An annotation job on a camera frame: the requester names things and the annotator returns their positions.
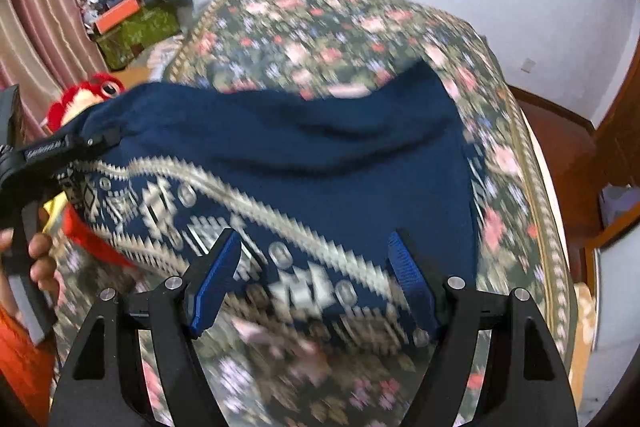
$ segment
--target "yellow object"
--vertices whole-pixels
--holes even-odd
[[[53,223],[55,223],[56,219],[60,215],[60,213],[64,210],[66,206],[66,194],[64,192],[60,192],[55,198],[47,201],[44,205],[44,209],[49,213],[49,220],[47,224],[42,229],[43,232],[49,232]]]

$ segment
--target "finger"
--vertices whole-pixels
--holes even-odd
[[[38,259],[31,266],[31,280],[35,282],[44,281],[53,278],[53,272],[56,271],[56,260],[52,257],[43,257]]]
[[[49,213],[44,208],[38,209],[38,219],[40,221],[40,227],[44,227],[49,220]]]
[[[60,293],[60,284],[55,279],[45,279],[38,281],[38,288],[44,292],[48,292],[53,296],[53,302],[58,300],[58,294]]]
[[[29,255],[34,259],[49,253],[53,245],[53,240],[48,233],[37,233],[29,243]]]
[[[0,232],[0,251],[11,246],[12,237],[14,237],[14,229],[4,229]]]

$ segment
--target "orange sleeve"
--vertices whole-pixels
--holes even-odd
[[[54,350],[52,341],[33,346],[26,330],[0,307],[0,373],[43,427],[49,416]]]

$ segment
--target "wooden baseboard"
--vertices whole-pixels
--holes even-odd
[[[572,121],[578,124],[581,127],[584,127],[589,134],[594,133],[593,123],[591,120],[587,120],[585,117],[580,116],[579,114],[575,114],[573,111],[558,105],[557,103],[551,102],[546,98],[542,98],[532,92],[525,91],[520,89],[519,87],[509,86],[513,96],[515,96],[516,100],[522,100],[523,102],[530,103],[531,105],[535,105],[536,107],[540,107],[542,109],[546,109],[555,113],[562,118],[566,118],[569,121]]]

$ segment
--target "human hand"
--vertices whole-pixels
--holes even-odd
[[[43,223],[47,221],[47,213],[40,209],[40,220]],[[22,316],[15,303],[14,295],[11,292],[9,282],[4,272],[2,272],[2,254],[11,246],[14,231],[6,229],[0,231],[0,306],[4,311],[15,320],[23,324]],[[58,301],[58,293],[60,285],[53,277],[56,270],[56,260],[49,256],[49,250],[52,247],[50,235],[45,233],[37,233],[33,236],[29,243],[29,256],[36,261],[31,266],[31,280],[38,285],[43,291],[49,292],[53,302]]]

